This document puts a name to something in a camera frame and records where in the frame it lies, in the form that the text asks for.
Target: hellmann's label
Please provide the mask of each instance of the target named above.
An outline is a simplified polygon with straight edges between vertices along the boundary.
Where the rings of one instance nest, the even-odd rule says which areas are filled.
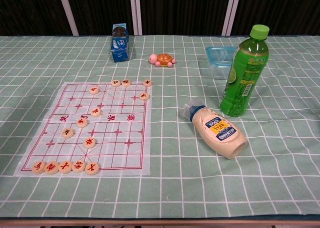
[[[205,125],[216,135],[217,139],[220,141],[227,139],[237,131],[219,117],[210,120],[209,122],[205,123]]]

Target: blue container lid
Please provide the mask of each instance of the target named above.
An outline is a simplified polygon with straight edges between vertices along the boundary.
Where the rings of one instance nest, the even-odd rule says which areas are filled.
[[[205,52],[209,63],[216,67],[231,67],[236,47],[211,46]]]

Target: green bottle cap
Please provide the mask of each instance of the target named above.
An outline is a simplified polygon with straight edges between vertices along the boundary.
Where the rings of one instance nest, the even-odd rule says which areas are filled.
[[[268,26],[256,24],[251,29],[250,37],[258,40],[266,40],[269,30]]]

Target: chinese chess board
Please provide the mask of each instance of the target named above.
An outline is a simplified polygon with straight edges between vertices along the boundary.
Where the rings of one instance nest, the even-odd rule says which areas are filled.
[[[91,94],[92,86],[99,87],[100,91]],[[19,162],[15,175],[34,176],[32,165],[41,160],[97,162],[100,166],[98,176],[149,174],[151,98],[139,99],[141,92],[151,96],[152,86],[145,87],[142,82],[133,82],[128,87],[113,87],[110,83],[64,83]],[[99,117],[91,116],[94,108],[101,109]],[[76,125],[81,118],[88,120],[84,128]],[[74,130],[71,138],[62,137],[65,128]],[[86,149],[83,144],[88,137],[96,140],[91,149]],[[79,175],[87,176],[84,172],[58,172],[49,176]]]

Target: table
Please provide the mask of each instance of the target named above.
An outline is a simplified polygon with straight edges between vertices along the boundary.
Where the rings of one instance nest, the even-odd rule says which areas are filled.
[[[178,116],[191,97],[220,112],[226,81],[211,78],[205,47],[236,46],[244,39],[130,37],[130,61],[114,63],[111,37],[0,37],[0,219],[319,220],[319,36],[268,37],[269,62],[248,110],[228,118],[249,141],[235,159],[216,155]],[[177,60],[173,68],[148,63],[150,54],[162,52]],[[64,82],[149,77],[150,176],[13,177]]]

